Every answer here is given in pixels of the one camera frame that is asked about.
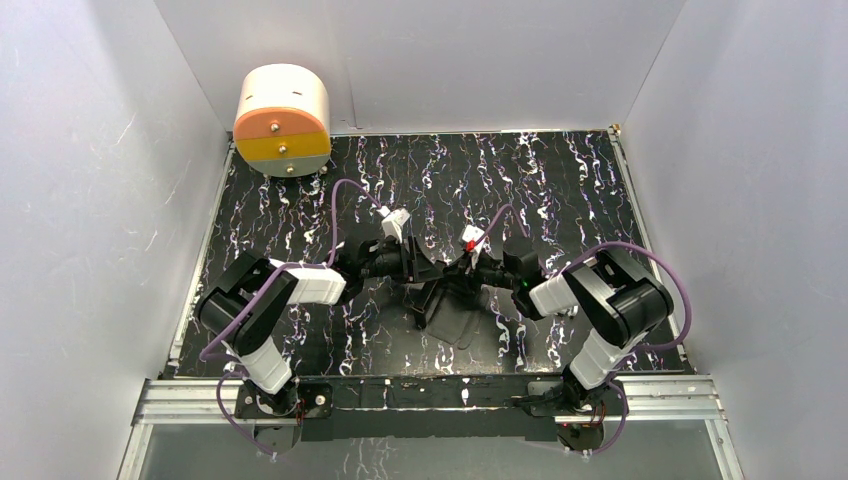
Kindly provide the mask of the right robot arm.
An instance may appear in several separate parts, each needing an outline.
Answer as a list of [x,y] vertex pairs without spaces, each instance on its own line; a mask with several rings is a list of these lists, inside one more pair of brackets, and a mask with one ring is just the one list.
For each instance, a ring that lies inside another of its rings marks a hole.
[[531,320],[577,309],[590,328],[557,385],[514,399],[529,414],[569,411],[590,413],[614,386],[622,362],[658,324],[675,311],[669,290],[639,254],[658,263],[651,251],[614,241],[584,252],[556,273],[547,274],[531,242],[513,238],[502,255],[465,252],[443,269],[444,282],[476,292],[483,286],[506,289],[518,312]]

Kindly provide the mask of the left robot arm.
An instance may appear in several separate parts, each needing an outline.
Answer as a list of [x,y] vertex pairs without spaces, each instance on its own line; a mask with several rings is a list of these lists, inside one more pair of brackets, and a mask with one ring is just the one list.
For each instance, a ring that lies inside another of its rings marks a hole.
[[247,251],[196,303],[195,318],[213,335],[199,357],[234,363],[235,374],[263,407],[275,416],[288,416],[303,402],[290,359],[272,338],[287,308],[347,303],[372,278],[400,284],[436,281],[445,266],[412,236],[349,236],[317,264],[276,263]]

